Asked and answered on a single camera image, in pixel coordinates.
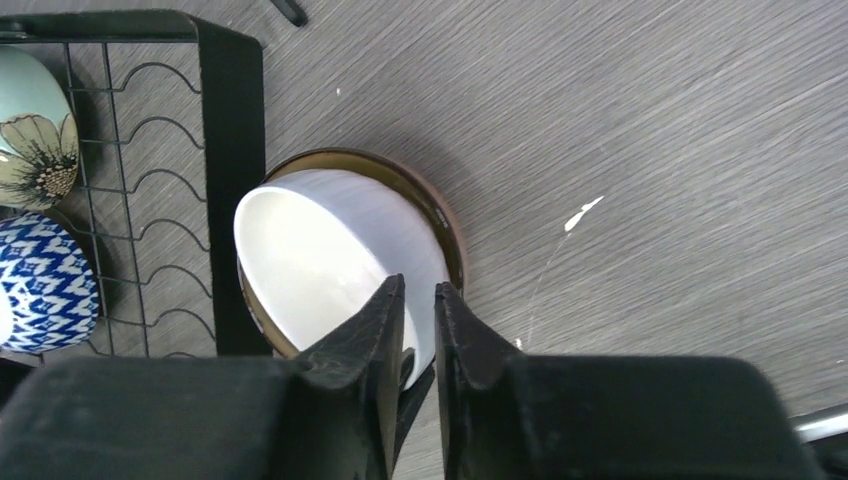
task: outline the bowl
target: bowl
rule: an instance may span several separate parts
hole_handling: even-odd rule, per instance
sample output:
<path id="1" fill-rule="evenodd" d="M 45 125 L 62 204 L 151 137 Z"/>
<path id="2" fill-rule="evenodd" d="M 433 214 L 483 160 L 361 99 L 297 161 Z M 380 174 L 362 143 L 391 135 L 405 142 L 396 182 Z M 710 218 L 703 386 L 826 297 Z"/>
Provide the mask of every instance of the bowl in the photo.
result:
<path id="1" fill-rule="evenodd" d="M 0 205 L 45 210 L 76 180 L 76 121 L 62 87 L 35 57 L 0 45 L 0 72 Z"/>
<path id="2" fill-rule="evenodd" d="M 0 222 L 0 350 L 43 353 L 94 330 L 97 280 L 71 234 L 36 212 Z"/>
<path id="3" fill-rule="evenodd" d="M 255 288 L 258 285 L 257 279 L 255 275 L 248 272 L 251 267 L 243 265 L 246 259 L 243 240 L 246 237 L 240 236 L 238 231 L 240 228 L 245 229 L 244 232 L 255 231 L 256 227 L 241 224 L 236 225 L 235 228 L 236 246 L 240 257 L 240 280 L 245 301 L 254 320 L 274 349 L 284 357 L 291 358 L 358 311 L 385 276 L 390 273 L 403 273 L 407 284 L 405 332 L 409 333 L 404 337 L 404 346 L 416 349 L 413 374 L 407 383 L 407 386 L 410 386 L 430 363 L 435 351 L 433 344 L 435 284 L 450 280 L 461 289 L 466 281 L 467 262 L 464 243 L 456 228 L 455 217 L 447 208 L 444 199 L 420 176 L 397 163 L 355 150 L 324 149 L 306 152 L 283 162 L 268 175 L 266 180 L 269 183 L 275 182 L 304 171 L 309 171 L 308 176 L 313 180 L 311 182 L 297 180 L 297 183 L 308 183 L 309 186 L 300 185 L 300 191 L 295 193 L 314 200 L 316 194 L 311 190 L 312 184 L 317 183 L 322 187 L 322 193 L 317 194 L 320 198 L 317 198 L 317 202 L 313 202 L 321 208 L 309 217 L 319 218 L 321 210 L 323 213 L 330 212 L 330 216 L 339 220 L 343 227 L 340 230 L 343 235 L 335 237 L 335 246 L 351 248 L 350 245 L 342 245 L 342 243 L 354 239 L 353 243 L 364 247 L 364 252 L 356 250 L 355 254 L 356 258 L 359 258 L 358 261 L 362 262 L 361 272 L 363 272 L 356 277 L 360 283 L 357 284 L 355 300 L 347 304 L 337 303 L 340 309 L 336 317 L 321 324 L 320 328 L 315 328 L 313 337 L 298 336 L 303 335 L 303 332 L 287 328 L 285 322 L 281 328 L 278 313 L 279 310 L 283 310 L 283 307 L 280 303 L 274 303 L 263 297 L 263 294 L 257 291 Z M 341 183 L 346 185 L 347 193 L 338 194 Z M 302 207 L 309 210 L 314 206 Z M 395 218 L 387 215 L 396 215 L 401 220 L 386 221 L 387 218 Z M 241 216 L 237 213 L 237 224 Z M 370 223 L 375 225 L 373 229 L 363 228 L 363 221 L 368 224 L 367 222 L 374 222 L 373 219 L 378 219 L 376 223 Z M 326 224 L 326 220 L 322 220 L 322 225 L 326 226 Z M 364 255 L 365 252 L 370 253 L 370 256 Z M 416 252 L 416 255 L 409 255 L 409 252 Z M 435 269 L 435 273 L 428 271 L 428 268 Z M 350 278 L 345 276 L 350 272 L 343 273 L 342 280 L 350 282 Z M 315 295 L 327 295 L 330 290 L 338 291 L 338 281 L 340 281 L 339 277 L 335 277 L 330 283 L 323 284 L 320 293 Z M 268 280 L 262 280 L 262 282 L 263 286 L 268 285 Z"/>

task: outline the black wire rack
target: black wire rack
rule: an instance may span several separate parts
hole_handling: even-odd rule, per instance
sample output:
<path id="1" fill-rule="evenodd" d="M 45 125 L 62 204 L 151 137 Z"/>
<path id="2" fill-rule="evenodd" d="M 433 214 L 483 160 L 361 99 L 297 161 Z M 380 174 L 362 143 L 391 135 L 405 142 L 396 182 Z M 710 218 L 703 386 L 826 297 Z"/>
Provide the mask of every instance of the black wire rack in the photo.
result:
<path id="1" fill-rule="evenodd" d="M 259 44 L 217 25 L 164 10 L 0 18 L 0 44 L 53 48 L 57 57 L 53 73 L 62 79 L 71 109 L 80 124 L 78 184 L 68 198 L 48 211 L 48 215 L 63 224 L 77 237 L 84 250 L 88 250 L 102 294 L 101 316 L 94 336 L 97 338 L 68 349 L 74 350 L 71 354 L 197 356 L 196 352 L 178 345 L 171 346 L 168 351 L 151 348 L 151 332 L 164 322 L 179 318 L 180 322 L 196 322 L 199 328 L 194 330 L 202 332 L 203 338 L 195 335 L 193 340 L 214 346 L 214 354 L 270 355 L 271 348 L 255 327 L 241 296 L 232 237 L 232 219 L 238 200 L 258 185 L 265 173 Z M 126 72 L 119 78 L 112 65 L 113 50 L 133 44 L 163 44 L 166 51 L 172 45 L 194 44 L 195 62 L 188 65 L 181 59 L 180 68 L 177 68 L 167 61 L 139 60 L 131 68 L 125 68 Z M 79 59 L 74 54 L 77 48 L 86 49 L 89 59 L 98 59 L 92 63 L 102 63 L 103 78 L 93 82 L 94 85 L 80 80 L 84 75 L 78 72 Z M 186 66 L 197 73 L 197 80 L 193 81 L 184 73 Z M 86 65 L 85 69 L 90 71 L 92 66 Z M 122 134 L 120 102 L 132 93 L 130 85 L 134 79 L 150 71 L 176 79 L 181 96 L 189 95 L 197 100 L 200 122 L 197 122 L 195 133 L 172 115 L 153 114 L 134 122 L 129 133 Z M 156 98 L 159 93 L 155 90 L 144 92 L 144 97 Z M 170 94 L 172 92 L 163 91 L 161 95 L 166 98 L 162 101 L 168 103 Z M 84 108 L 83 102 L 99 108 Z M 92 112 L 84 110 L 94 111 L 101 128 L 85 128 L 84 123 Z M 201 180 L 188 178 L 167 165 L 147 164 L 144 158 L 133 159 L 135 163 L 130 164 L 127 150 L 139 142 L 150 141 L 147 132 L 153 128 L 158 131 L 170 129 L 168 138 L 180 132 L 178 135 L 190 144 L 187 148 L 193 150 L 198 162 L 202 163 L 198 168 L 201 175 L 195 175 Z M 152 141 L 161 138 L 160 134 Z M 107 150 L 111 154 L 103 155 Z M 94 178 L 98 173 L 93 168 L 107 162 L 113 164 L 107 175 L 112 183 L 102 185 Z M 137 174 L 134 180 L 129 175 L 130 170 Z M 163 183 L 166 186 L 161 190 L 144 191 L 147 184 L 155 184 L 155 188 Z M 113 221 L 103 220 L 104 207 L 111 209 Z M 205 220 L 200 222 L 202 228 L 187 225 L 179 216 L 170 216 L 168 212 L 173 208 L 169 207 L 177 210 L 198 207 Z M 135 215 L 139 209 L 146 211 L 148 216 L 152 214 L 153 218 L 139 221 Z M 156 244 L 154 248 L 171 250 L 165 252 L 170 254 L 164 256 L 168 261 L 154 266 L 149 258 L 143 258 L 139 249 L 148 243 L 143 242 L 145 237 L 157 229 L 169 234 L 177 232 L 176 235 L 188 242 L 175 247 L 156 244 L 155 239 L 148 238 Z M 115 245 L 122 245 L 125 253 L 118 255 L 122 257 L 118 260 L 110 258 L 115 256 L 110 246 Z M 193 263 L 181 261 L 187 258 L 195 260 Z M 197 269 L 205 270 L 206 274 L 198 274 Z M 159 277 L 165 276 L 170 281 L 160 281 Z M 157 290 L 167 293 L 175 289 L 189 292 L 184 293 L 184 296 L 193 297 L 189 306 L 161 305 L 159 301 L 156 309 L 150 308 L 147 297 L 155 295 Z M 133 313 L 125 316 L 121 311 Z M 138 334 L 126 341 L 133 349 L 121 351 L 118 346 L 126 340 L 121 339 L 122 329 L 133 329 Z M 44 363 L 45 359 L 51 359 L 50 355 L 52 353 L 46 357 L 32 357 L 32 360 Z"/>

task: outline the gray textured surface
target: gray textured surface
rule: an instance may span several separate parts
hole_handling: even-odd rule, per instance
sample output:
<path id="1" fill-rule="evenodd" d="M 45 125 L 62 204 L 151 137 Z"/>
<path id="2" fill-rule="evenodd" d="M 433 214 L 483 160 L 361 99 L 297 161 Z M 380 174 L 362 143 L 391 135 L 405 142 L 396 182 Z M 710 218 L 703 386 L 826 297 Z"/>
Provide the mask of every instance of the gray textured surface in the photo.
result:
<path id="1" fill-rule="evenodd" d="M 341 145 L 418 169 L 463 223 L 469 303 L 525 349 L 734 355 L 794 413 L 848 400 L 848 4 L 302 4 L 303 30 L 260 0 L 0 13 L 177 6 L 257 37 L 268 165 Z M 192 101 L 139 92 L 126 118 Z M 190 170 L 176 137 L 138 154 Z M 169 205 L 195 219 L 190 200 Z M 191 343 L 190 324 L 156 338 Z M 431 398 L 398 478 L 440 478 L 437 423 Z"/>

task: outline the black metal frame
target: black metal frame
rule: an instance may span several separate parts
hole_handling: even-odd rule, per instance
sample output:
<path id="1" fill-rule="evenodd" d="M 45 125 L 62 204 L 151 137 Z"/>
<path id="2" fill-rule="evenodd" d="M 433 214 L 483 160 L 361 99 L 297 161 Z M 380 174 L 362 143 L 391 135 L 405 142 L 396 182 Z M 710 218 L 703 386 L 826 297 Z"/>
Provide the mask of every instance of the black metal frame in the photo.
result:
<path id="1" fill-rule="evenodd" d="M 102 352 L 89 346 L 95 353 L 114 354 L 111 334 L 112 323 L 127 323 L 141 326 L 144 335 L 144 352 L 150 356 L 147 330 L 155 326 L 164 316 L 171 313 L 186 313 L 202 322 L 215 341 L 218 355 L 270 355 L 271 348 L 253 323 L 244 301 L 236 271 L 236 251 L 232 235 L 232 221 L 236 205 L 250 189 L 262 182 L 265 174 L 265 123 L 263 98 L 262 51 L 259 43 L 250 37 L 211 24 L 176 11 L 148 10 L 123 12 L 89 12 L 57 15 L 23 15 L 0 18 L 0 43 L 5 44 L 60 44 L 64 49 L 66 85 L 74 113 L 77 113 L 75 94 L 106 95 L 109 97 L 110 114 L 114 137 L 83 138 L 84 144 L 114 145 L 118 154 L 120 189 L 103 189 L 91 186 L 86 172 L 86 159 L 81 164 L 81 183 L 76 187 L 86 195 L 88 201 L 88 225 L 73 224 L 65 218 L 76 233 L 90 238 L 95 245 L 98 239 L 109 238 L 129 242 L 133 272 L 132 278 L 114 278 L 100 270 L 97 248 L 94 249 L 97 278 L 101 290 L 109 282 L 135 285 L 141 318 L 115 318 L 109 312 L 109 299 L 102 305 L 101 320 L 109 329 L 109 351 Z M 160 62 L 142 63 L 136 66 L 120 85 L 113 83 L 109 65 L 109 46 L 116 43 L 196 43 L 200 65 L 200 86 L 195 87 L 177 69 Z M 105 68 L 106 88 L 89 88 L 74 84 L 74 65 L 70 47 L 75 44 L 99 44 Z M 201 145 L 189 131 L 174 119 L 153 116 L 142 120 L 128 138 L 119 137 L 115 112 L 115 94 L 125 90 L 129 79 L 146 68 L 164 68 L 180 77 L 191 93 L 202 100 L 203 134 L 205 145 Z M 136 132 L 150 122 L 167 122 L 181 129 L 192 144 L 204 151 L 206 162 L 206 185 L 201 194 L 178 173 L 168 169 L 151 169 L 142 175 L 135 185 L 127 185 L 124 176 L 121 150 L 133 141 Z M 141 229 L 134 229 L 130 216 L 128 196 L 135 193 L 139 184 L 150 175 L 170 175 L 182 180 L 198 200 L 206 204 L 209 226 L 209 246 L 197 238 L 185 225 L 169 218 L 157 218 Z M 92 209 L 92 192 L 111 192 L 122 196 L 126 227 L 129 236 L 98 231 Z M 187 232 L 197 245 L 209 255 L 212 273 L 212 288 L 208 291 L 203 282 L 191 271 L 178 265 L 157 268 L 143 279 L 139 275 L 135 243 L 144 232 L 156 223 L 167 223 Z M 194 279 L 212 302 L 215 334 L 194 312 L 184 309 L 169 309 L 162 312 L 153 322 L 144 315 L 142 287 L 148 285 L 162 270 L 176 269 Z M 171 352 L 173 356 L 191 356 L 187 352 Z"/>

